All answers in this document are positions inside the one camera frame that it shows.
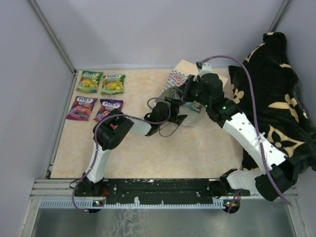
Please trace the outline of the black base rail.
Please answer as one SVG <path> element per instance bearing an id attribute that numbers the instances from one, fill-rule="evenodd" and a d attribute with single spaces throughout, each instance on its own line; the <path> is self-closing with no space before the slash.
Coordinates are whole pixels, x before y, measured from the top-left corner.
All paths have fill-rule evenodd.
<path id="1" fill-rule="evenodd" d="M 106 204 L 212 204 L 214 198 L 234 196 L 237 190 L 221 179 L 103 179 L 84 178 L 75 197 L 101 197 Z"/>

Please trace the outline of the teal snack packet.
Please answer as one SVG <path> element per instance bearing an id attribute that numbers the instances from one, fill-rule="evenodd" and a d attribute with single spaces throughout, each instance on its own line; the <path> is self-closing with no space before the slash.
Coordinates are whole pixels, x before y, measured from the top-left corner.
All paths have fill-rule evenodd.
<path id="1" fill-rule="evenodd" d="M 197 102 L 187 102 L 185 106 L 188 107 L 190 110 L 200 113 L 202 110 L 202 105 Z"/>

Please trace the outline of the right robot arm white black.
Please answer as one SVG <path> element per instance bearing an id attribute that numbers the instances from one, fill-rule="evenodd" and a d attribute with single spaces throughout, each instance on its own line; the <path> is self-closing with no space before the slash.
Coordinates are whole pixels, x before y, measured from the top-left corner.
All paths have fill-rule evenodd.
<path id="1" fill-rule="evenodd" d="M 229 172 L 220 184 L 221 191 L 230 196 L 238 189 L 256 189 L 268 201 L 285 198 L 284 192 L 297 182 L 299 159 L 287 158 L 258 132 L 257 122 L 250 122 L 236 103 L 224 96 L 223 83 L 218 75 L 189 75 L 179 89 L 185 102 L 198 102 L 205 106 L 208 117 L 233 136 L 260 169 Z"/>

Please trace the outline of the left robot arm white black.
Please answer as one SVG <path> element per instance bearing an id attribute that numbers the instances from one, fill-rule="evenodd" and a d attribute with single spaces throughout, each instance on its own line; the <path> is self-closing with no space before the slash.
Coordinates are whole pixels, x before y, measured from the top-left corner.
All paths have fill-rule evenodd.
<path id="1" fill-rule="evenodd" d="M 144 136 L 152 136 L 160 131 L 160 127 L 173 122 L 178 125 L 187 117 L 179 116 L 180 107 L 185 104 L 179 99 L 169 97 L 156 98 L 158 102 L 151 112 L 143 118 L 123 113 L 119 108 L 113 109 L 93 128 L 94 148 L 90 163 L 82 177 L 76 180 L 72 198 L 92 197 L 104 194 L 104 171 L 111 152 L 116 149 L 130 132 Z"/>

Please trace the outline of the purple snack packet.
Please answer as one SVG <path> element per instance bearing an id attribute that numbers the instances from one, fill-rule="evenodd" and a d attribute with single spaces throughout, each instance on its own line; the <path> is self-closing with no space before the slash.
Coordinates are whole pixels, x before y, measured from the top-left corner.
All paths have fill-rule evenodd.
<path id="1" fill-rule="evenodd" d="M 77 96 L 66 119 L 88 121 L 96 101 L 97 98 Z"/>
<path id="2" fill-rule="evenodd" d="M 123 100 L 100 99 L 100 104 L 101 106 L 94 118 L 96 122 L 100 122 L 114 109 L 121 110 L 123 107 Z"/>

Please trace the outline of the black floral blanket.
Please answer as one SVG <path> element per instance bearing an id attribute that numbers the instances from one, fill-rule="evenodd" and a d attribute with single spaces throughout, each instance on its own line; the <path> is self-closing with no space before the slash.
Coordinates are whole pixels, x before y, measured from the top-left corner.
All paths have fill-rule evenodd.
<path id="1" fill-rule="evenodd" d="M 229 75 L 233 101 L 253 122 L 253 89 L 260 132 L 289 158 L 299 157 L 300 173 L 304 173 L 316 168 L 316 127 L 300 101 L 299 79 L 290 66 L 286 47 L 284 33 L 265 33 L 262 43 L 243 62 L 251 78 L 237 66 L 229 66 Z"/>

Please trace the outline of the green snack packet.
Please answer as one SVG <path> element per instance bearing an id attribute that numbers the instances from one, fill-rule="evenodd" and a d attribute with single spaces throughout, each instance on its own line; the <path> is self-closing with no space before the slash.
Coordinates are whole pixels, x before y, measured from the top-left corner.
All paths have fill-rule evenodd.
<path id="1" fill-rule="evenodd" d="M 125 75 L 105 75 L 102 82 L 102 95 L 123 94 Z"/>
<path id="2" fill-rule="evenodd" d="M 96 93 L 103 73 L 95 71 L 83 71 L 80 77 L 77 91 L 84 93 Z"/>

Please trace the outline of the blue checkered paper bag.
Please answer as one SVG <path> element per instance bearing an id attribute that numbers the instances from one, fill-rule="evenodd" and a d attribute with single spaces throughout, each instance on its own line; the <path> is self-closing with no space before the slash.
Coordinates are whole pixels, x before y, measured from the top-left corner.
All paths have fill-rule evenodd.
<path id="1" fill-rule="evenodd" d="M 159 96 L 171 104 L 170 123 L 182 127 L 192 127 L 206 115 L 205 105 L 209 100 L 207 93 L 213 91 L 213 86 L 201 80 L 204 76 L 214 76 L 221 80 L 223 87 L 228 82 L 228 78 L 216 74 L 207 62 L 198 68 L 194 63 L 181 60 L 172 69 Z"/>

